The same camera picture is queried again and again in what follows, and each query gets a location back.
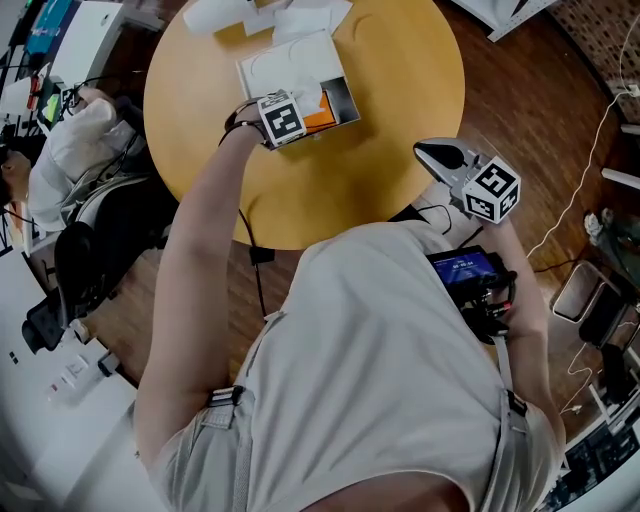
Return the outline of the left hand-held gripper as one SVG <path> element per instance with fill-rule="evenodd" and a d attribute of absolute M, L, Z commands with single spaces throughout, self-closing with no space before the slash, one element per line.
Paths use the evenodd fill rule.
<path fill-rule="evenodd" d="M 280 89 L 260 97 L 256 104 L 260 116 L 258 127 L 265 137 L 262 145 L 269 150 L 278 149 L 321 129 L 320 125 L 306 124 L 296 99 L 286 90 Z"/>

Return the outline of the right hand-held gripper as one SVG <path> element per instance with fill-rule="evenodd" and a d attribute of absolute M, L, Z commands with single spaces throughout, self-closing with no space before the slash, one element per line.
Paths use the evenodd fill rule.
<path fill-rule="evenodd" d="M 413 153 L 467 217 L 500 223 L 520 200 L 521 178 L 499 156 L 489 158 L 458 138 L 421 140 Z"/>

